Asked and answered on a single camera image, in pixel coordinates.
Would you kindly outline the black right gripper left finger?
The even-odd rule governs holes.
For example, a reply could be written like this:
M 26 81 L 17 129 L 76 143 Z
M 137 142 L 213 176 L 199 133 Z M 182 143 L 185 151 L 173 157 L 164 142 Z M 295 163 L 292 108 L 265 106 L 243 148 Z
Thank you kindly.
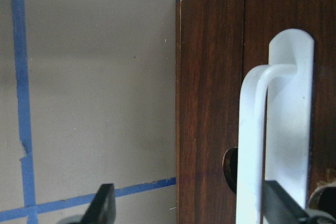
M 72 216 L 57 223 L 113 224 L 116 220 L 114 184 L 102 184 L 84 215 Z

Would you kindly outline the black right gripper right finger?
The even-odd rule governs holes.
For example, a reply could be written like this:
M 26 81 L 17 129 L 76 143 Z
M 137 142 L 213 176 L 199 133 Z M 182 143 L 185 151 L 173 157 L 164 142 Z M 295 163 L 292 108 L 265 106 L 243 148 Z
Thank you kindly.
M 335 223 L 335 187 L 317 193 L 313 208 L 303 209 L 275 180 L 264 182 L 264 216 L 268 223 Z

